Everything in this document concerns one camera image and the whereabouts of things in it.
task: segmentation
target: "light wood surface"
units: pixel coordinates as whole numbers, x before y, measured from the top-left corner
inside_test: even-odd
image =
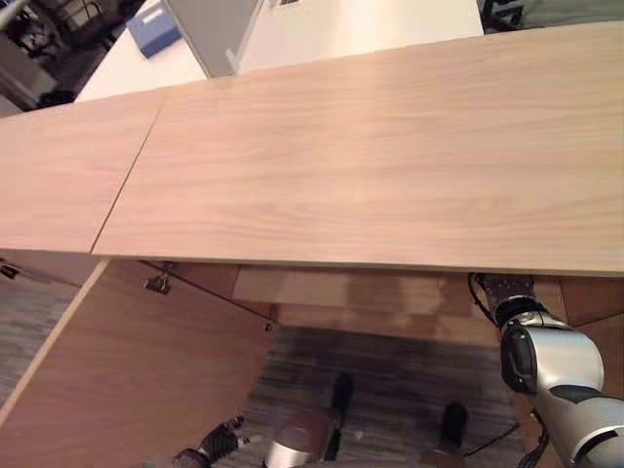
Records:
[[[241,409],[277,328],[177,280],[148,292],[151,272],[114,261],[81,290],[3,414],[0,465],[136,465]]]
[[[242,266],[233,297],[431,315],[438,308],[438,280],[408,271]]]
[[[564,318],[560,279],[536,276],[534,283],[537,297],[552,313]],[[363,313],[385,310],[399,315],[461,314],[465,305],[472,302],[466,274],[372,268],[244,265],[232,296],[270,303],[359,309]]]
[[[566,319],[557,278],[536,277],[535,293]],[[234,297],[280,304],[284,325],[498,346],[466,274],[243,266]]]
[[[177,87],[94,252],[622,274],[621,55],[598,23]]]
[[[165,90],[0,120],[0,248],[88,253]]]

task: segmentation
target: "gray partition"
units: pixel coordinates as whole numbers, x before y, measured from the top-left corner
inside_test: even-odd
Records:
[[[263,0],[165,0],[207,75],[236,73],[236,57]]]

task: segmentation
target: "gray carpet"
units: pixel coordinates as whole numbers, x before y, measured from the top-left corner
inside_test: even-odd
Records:
[[[68,299],[0,281],[0,407],[68,304]]]
[[[244,433],[268,440],[297,409],[327,405],[342,372],[352,374],[355,393],[338,459],[412,463],[437,443],[453,401],[469,411],[466,450],[516,422],[495,349],[282,327],[248,399]],[[259,467],[265,451],[266,442],[247,447],[216,466]],[[488,468],[516,466],[520,458],[514,433],[467,461]]]

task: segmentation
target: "metal bracket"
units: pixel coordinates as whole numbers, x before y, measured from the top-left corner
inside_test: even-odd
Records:
[[[169,273],[176,268],[176,264],[172,261],[163,262],[163,272],[155,276],[154,278],[148,278],[143,285],[149,291],[154,293],[167,295],[172,290],[172,285],[169,281]]]

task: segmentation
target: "open cabinet door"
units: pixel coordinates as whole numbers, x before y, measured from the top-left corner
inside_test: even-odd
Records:
[[[144,290],[154,275],[97,266],[0,411],[0,466],[140,466],[242,410],[276,328],[176,279]]]

